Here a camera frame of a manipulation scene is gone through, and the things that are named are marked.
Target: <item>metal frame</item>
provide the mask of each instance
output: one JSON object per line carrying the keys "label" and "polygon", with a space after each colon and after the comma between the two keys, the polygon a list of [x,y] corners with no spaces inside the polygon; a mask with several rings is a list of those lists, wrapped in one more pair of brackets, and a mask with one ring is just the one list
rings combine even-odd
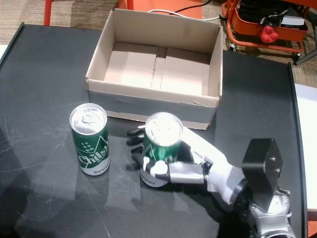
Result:
{"label": "metal frame", "polygon": [[53,0],[45,0],[44,23],[43,23],[44,26],[49,26],[50,25],[52,1]]}
{"label": "metal frame", "polygon": [[307,61],[307,60],[310,60],[312,57],[315,57],[317,56],[317,30],[316,30],[316,20],[317,20],[317,15],[312,13],[312,12],[309,12],[307,14],[307,18],[308,20],[312,23],[312,27],[313,27],[313,31],[314,31],[314,36],[315,36],[315,46],[316,46],[316,49],[314,49],[312,52],[310,52],[309,54],[307,55],[304,55],[303,57],[299,58],[297,61],[295,61],[295,65],[300,65],[301,63]]}
{"label": "metal frame", "polygon": [[231,24],[232,24],[232,19],[235,13],[235,8],[237,6],[237,3],[238,3],[238,0],[227,0],[227,2],[225,2],[221,6],[223,16],[227,17],[226,27],[227,27],[228,37],[233,44],[244,46],[244,47],[264,48],[264,49],[272,49],[276,51],[286,51],[286,52],[293,52],[293,53],[300,53],[303,51],[302,42],[297,42],[298,48],[296,49],[291,47],[282,47],[282,46],[275,46],[270,44],[259,44],[259,43],[253,43],[253,42],[238,41],[237,39],[235,39],[231,29]]}

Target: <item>white cable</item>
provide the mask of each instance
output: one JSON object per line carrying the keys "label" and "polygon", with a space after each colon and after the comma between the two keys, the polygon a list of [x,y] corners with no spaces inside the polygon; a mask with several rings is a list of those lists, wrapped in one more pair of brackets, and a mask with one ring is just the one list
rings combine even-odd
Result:
{"label": "white cable", "polygon": [[216,20],[216,19],[219,18],[219,16],[217,16],[217,17],[208,18],[208,19],[197,19],[197,18],[192,18],[192,17],[184,16],[184,15],[179,14],[179,13],[177,13],[177,12],[173,12],[173,11],[169,11],[169,10],[164,10],[164,9],[152,9],[152,10],[149,10],[148,12],[154,12],[154,11],[172,13],[172,14],[177,15],[177,16],[185,17],[185,18],[188,18],[188,19],[201,20],[201,21],[213,21],[213,20]]}

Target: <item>orange cart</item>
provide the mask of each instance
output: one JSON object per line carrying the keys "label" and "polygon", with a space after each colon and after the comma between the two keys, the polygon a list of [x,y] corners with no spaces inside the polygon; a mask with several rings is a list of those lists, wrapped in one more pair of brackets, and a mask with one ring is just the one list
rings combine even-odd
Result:
{"label": "orange cart", "polygon": [[[300,7],[300,14],[305,18],[309,7],[317,7],[317,1],[313,0],[286,0],[291,3],[296,4],[307,4],[306,6]],[[232,32],[232,28],[235,32],[242,34],[242,35],[250,35],[250,36],[259,36],[261,35],[261,32],[263,31],[264,26],[253,23],[253,22],[247,22],[242,20],[239,17],[237,4],[239,0],[227,0],[224,4],[222,4],[222,15],[223,17],[227,18],[227,32],[228,37],[231,41],[229,50],[235,51],[236,46],[244,46],[244,47],[255,47],[255,48],[265,48],[265,49],[272,49],[277,51],[286,51],[286,52],[292,52],[295,55],[295,58],[298,58],[300,56],[300,53],[303,51],[303,45],[302,41],[306,35],[307,32],[307,26],[304,26],[303,30],[299,29],[292,29],[292,28],[286,28],[286,27],[274,27],[275,32],[278,34],[278,39],[280,40],[286,40],[286,41],[294,41],[297,42],[298,47],[292,48],[292,47],[283,47],[283,46],[277,46],[272,44],[260,44],[260,43],[253,43],[253,42],[247,42],[247,41],[239,41],[237,40]]]}

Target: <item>orange chair leg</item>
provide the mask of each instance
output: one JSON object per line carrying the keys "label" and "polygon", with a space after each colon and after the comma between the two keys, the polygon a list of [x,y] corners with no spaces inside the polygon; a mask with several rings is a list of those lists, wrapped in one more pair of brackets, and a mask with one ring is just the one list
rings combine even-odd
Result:
{"label": "orange chair leg", "polygon": [[226,2],[221,5],[221,11],[223,17],[228,17],[228,4]]}
{"label": "orange chair leg", "polygon": [[127,0],[127,9],[133,10],[133,0]]}
{"label": "orange chair leg", "polygon": [[238,4],[238,0],[228,0],[227,3],[228,3],[228,6],[227,6],[228,7],[228,9],[227,9],[227,11],[228,11],[228,20],[227,20],[227,22],[231,22],[231,19],[232,19],[232,16],[233,16],[233,12],[234,12],[237,4]]}
{"label": "orange chair leg", "polygon": [[52,1],[53,0],[45,0],[44,23],[43,23],[43,25],[45,25],[45,26],[50,25]]}

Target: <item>box flap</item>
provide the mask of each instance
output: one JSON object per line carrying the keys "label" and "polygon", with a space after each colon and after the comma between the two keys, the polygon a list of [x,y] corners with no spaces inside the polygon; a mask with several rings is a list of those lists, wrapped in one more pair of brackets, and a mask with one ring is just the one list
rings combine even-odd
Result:
{"label": "box flap", "polygon": [[114,45],[113,11],[109,13],[104,29],[90,61],[86,79],[103,80]]}
{"label": "box flap", "polygon": [[211,53],[209,67],[209,95],[222,96],[222,27],[219,27],[216,43]]}
{"label": "box flap", "polygon": [[114,32],[118,42],[180,48],[210,54],[219,24],[179,16],[114,10]]}
{"label": "box flap", "polygon": [[156,89],[140,88],[122,84],[107,83],[104,81],[90,79],[88,81],[89,90],[95,92],[105,92],[110,94],[141,97],[147,99],[186,103],[205,107],[216,107],[219,97],[187,95],[173,92],[165,92]]}

